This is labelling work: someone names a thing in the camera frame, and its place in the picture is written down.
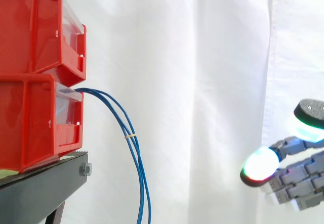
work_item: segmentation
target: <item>blue cable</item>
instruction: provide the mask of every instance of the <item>blue cable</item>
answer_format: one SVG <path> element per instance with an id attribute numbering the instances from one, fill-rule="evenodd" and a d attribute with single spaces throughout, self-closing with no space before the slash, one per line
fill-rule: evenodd
<path id="1" fill-rule="evenodd" d="M 125 115 L 125 117 L 127 119 L 128 124 L 129 124 L 129 126 L 131 128 L 132 134 L 135 134 L 135 130 L 133 128 L 133 125 L 132 125 L 126 111 L 123 109 L 123 107 L 112 96 L 110 96 L 109 94 L 107 94 L 105 92 L 95 90 L 95 89 L 90 89 L 90 88 L 78 88 L 78 89 L 76 89 L 76 91 L 77 92 L 88 93 L 88 94 L 94 95 L 95 97 L 100 99 L 109 108 L 109 110 L 113 113 L 113 115 L 115 116 L 117 122 L 119 123 L 119 125 L 120 125 L 120 127 L 121 127 L 121 129 L 122 129 L 122 131 L 124 133 L 124 136 L 126 137 L 126 136 L 131 135 L 131 132 L 128 130 L 128 128 L 124 124 L 123 120 L 119 117 L 119 115 L 115 111 L 114 107 L 101 94 L 106 95 L 107 97 L 109 97 L 122 110 L 122 112 L 124 113 L 124 115 Z M 148 212 L 149 212 L 148 213 L 148 224 L 150 224 L 151 223 L 151 201 L 150 201 L 149 190 L 148 190 L 147 180 L 146 180 L 146 176 L 145 176 L 144 166 L 143 166 L 143 162 L 142 162 L 142 159 L 141 159 L 141 156 L 140 156 L 139 143 L 138 143 L 138 139 L 137 139 L 136 136 L 131 137 L 130 139 L 131 139 L 131 141 L 132 141 L 132 143 L 134 145 L 134 148 L 136 150 L 138 162 L 137 162 L 137 159 L 135 157 L 135 154 L 134 154 L 133 148 L 131 146 L 131 143 L 129 141 L 129 138 L 127 138 L 126 140 L 127 140 L 127 144 L 129 146 L 129 149 L 131 151 L 131 154 L 132 154 L 132 157 L 133 157 L 136 169 L 137 169 L 137 173 L 138 173 L 138 176 L 139 176 L 139 182 L 140 182 L 140 196 L 141 196 L 141 198 L 140 198 L 140 207 L 139 207 L 139 212 L 138 212 L 137 224 L 141 224 L 142 217 L 143 217 L 143 209 L 144 209 L 144 187 L 143 187 L 143 182 L 144 182 L 144 185 L 145 185 L 145 192 L 146 192 L 147 202 L 148 202 Z"/>
<path id="2" fill-rule="evenodd" d="M 130 128 L 132 130 L 132 133 L 135 134 L 135 130 L 133 128 L 133 125 L 132 125 L 132 122 L 130 120 L 130 118 L 128 117 L 128 114 L 126 113 L 126 111 L 123 109 L 123 107 L 119 104 L 119 102 L 117 102 L 117 100 L 115 100 L 111 95 L 109 95 L 108 93 L 105 93 L 103 91 L 100 91 L 100 90 L 95 90 L 97 92 L 99 92 L 100 94 L 103 94 L 103 95 L 106 95 L 107 97 L 109 97 L 120 109 L 121 111 L 124 113 L 125 115 L 125 118 L 128 122 L 128 124 L 130 125 Z M 137 144 L 137 147 L 138 149 L 140 148 L 139 146 L 139 143 L 138 143 L 138 139 L 137 139 L 137 136 L 134 137 L 135 138 L 135 142 Z M 147 185 L 147 181 L 146 181 L 146 176 L 145 176 L 145 171 L 144 171 L 144 166 L 143 166 L 143 163 L 142 163 L 142 159 L 139 158 L 139 165 L 140 165 L 140 168 L 142 170 L 142 174 L 143 174 L 143 180 L 144 180 L 144 184 L 145 184 L 145 191 L 146 191 L 146 197 L 147 197 L 147 204 L 148 204 L 148 223 L 150 224 L 151 223 L 151 200 L 150 200 L 150 194 L 149 194 L 149 191 L 148 191 L 148 185 Z"/>
<path id="3" fill-rule="evenodd" d="M 129 136 L 131 134 L 129 132 L 129 130 L 127 129 L 127 127 L 125 126 L 124 122 L 121 120 L 121 118 L 119 117 L 119 115 L 117 114 L 115 109 L 113 108 L 113 106 L 107 101 L 107 99 L 105 97 L 103 97 L 101 94 L 99 94 L 98 92 L 96 92 L 95 90 L 90 89 L 90 88 L 78 88 L 76 91 L 89 93 L 89 94 L 92 94 L 92 95 L 96 96 L 97 98 L 99 98 L 110 109 L 110 111 L 113 113 L 113 115 L 115 116 L 116 120 L 118 121 L 124 135 Z M 134 147 L 135 147 L 137 153 L 139 154 L 138 148 L 137 148 L 136 144 L 134 143 L 133 139 L 132 139 L 132 142 L 134 144 Z M 127 143 L 129 145 L 130 151 L 132 153 L 132 157 L 133 157 L 133 160 L 135 162 L 136 169 L 137 169 L 137 172 L 138 172 L 138 175 L 139 175 L 139 181 L 140 181 L 140 196 L 141 196 L 141 199 L 140 199 L 140 208 L 139 208 L 138 219 L 137 219 L 137 224 L 140 224 L 142 222 L 143 209 L 144 209 L 143 176 L 142 176 L 142 172 L 141 172 L 141 170 L 139 168 L 139 165 L 138 165 L 138 163 L 136 161 L 136 157 L 135 157 L 133 149 L 132 149 L 132 147 L 130 145 L 129 139 L 127 139 Z"/>

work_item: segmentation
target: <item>red storage bin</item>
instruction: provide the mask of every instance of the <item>red storage bin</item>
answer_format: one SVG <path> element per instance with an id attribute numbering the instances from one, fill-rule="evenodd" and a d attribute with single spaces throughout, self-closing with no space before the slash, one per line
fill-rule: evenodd
<path id="1" fill-rule="evenodd" d="M 82 94 L 48 74 L 0 74 L 0 92 L 0 169 L 24 172 L 82 147 Z"/>
<path id="2" fill-rule="evenodd" d="M 65 0 L 0 0 L 0 73 L 86 78 L 86 28 Z"/>

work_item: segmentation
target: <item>white fabric backdrop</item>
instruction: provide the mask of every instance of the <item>white fabric backdrop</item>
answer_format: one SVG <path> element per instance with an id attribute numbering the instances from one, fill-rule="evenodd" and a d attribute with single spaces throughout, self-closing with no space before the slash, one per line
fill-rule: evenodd
<path id="1" fill-rule="evenodd" d="M 82 86 L 112 94 L 135 125 L 152 223 L 301 223 L 321 211 L 287 214 L 239 179 L 262 125 L 270 145 L 287 136 L 280 123 L 300 98 L 320 98 L 311 82 L 324 83 L 321 0 L 68 1 L 88 29 Z M 135 223 L 135 167 L 118 124 L 91 96 L 84 127 L 93 174 L 67 200 L 62 224 Z"/>

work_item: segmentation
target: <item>bolt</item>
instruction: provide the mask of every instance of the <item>bolt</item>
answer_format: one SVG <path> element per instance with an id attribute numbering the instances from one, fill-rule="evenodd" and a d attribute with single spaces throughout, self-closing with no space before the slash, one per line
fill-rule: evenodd
<path id="1" fill-rule="evenodd" d="M 91 163 L 84 163 L 80 167 L 80 175 L 81 176 L 90 176 L 92 173 L 92 164 Z"/>

